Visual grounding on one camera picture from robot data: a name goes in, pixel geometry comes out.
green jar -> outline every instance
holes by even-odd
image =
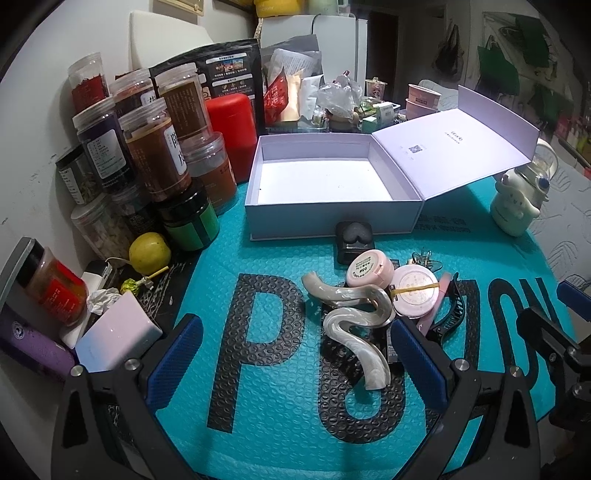
[[[182,194],[155,205],[164,227],[181,250],[207,248],[219,233],[216,213],[203,182],[197,178]]]

purple bottle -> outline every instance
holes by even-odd
[[[34,372],[60,381],[76,364],[68,350],[28,326],[7,304],[0,312],[0,349]]]

open box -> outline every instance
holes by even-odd
[[[538,129],[459,90],[457,109],[372,135],[261,137],[245,203],[251,238],[332,236],[344,221],[409,233],[426,200],[530,162]]]

box lid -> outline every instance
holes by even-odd
[[[539,130],[502,105],[459,87],[458,108],[372,134],[424,200],[529,163]]]

teal surface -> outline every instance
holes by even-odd
[[[372,443],[347,443],[332,436],[320,420],[318,409],[320,362],[320,309],[303,289],[300,277],[312,270],[329,284],[344,281],[345,270],[334,261],[334,239],[251,242],[243,205],[246,187],[240,187],[238,204],[220,219],[217,240],[203,253],[183,300],[185,313],[203,319],[204,339],[170,405],[157,413],[166,432],[191,467],[218,479],[259,480],[378,479],[395,476],[425,435],[424,404],[408,376],[405,406],[398,426]],[[536,278],[540,277],[564,330],[573,335],[566,309],[556,300],[556,281],[535,241],[526,235],[512,239],[501,232],[488,213],[495,192],[492,179],[430,200],[410,235],[378,236],[376,247],[405,263],[421,247],[432,250],[444,270],[474,279],[480,290],[479,369],[504,371],[499,336],[488,301],[492,280],[503,278],[527,301],[520,285],[526,279],[546,309]],[[277,275],[293,281],[306,300],[306,324],[300,347],[287,361],[273,367],[244,365],[239,377],[232,433],[207,427],[210,398],[222,334],[236,281],[240,273]],[[528,369],[523,340],[515,328],[515,309],[507,296],[501,305],[507,319],[515,361]],[[248,330],[251,342],[270,342],[279,332],[281,301],[257,294]],[[465,323],[444,348],[451,358],[464,353]],[[545,363],[532,389],[538,418],[552,408],[554,387]],[[352,416],[376,414],[380,394],[367,392],[361,381],[346,399]],[[468,431],[450,464],[457,467],[470,443],[478,419]]]

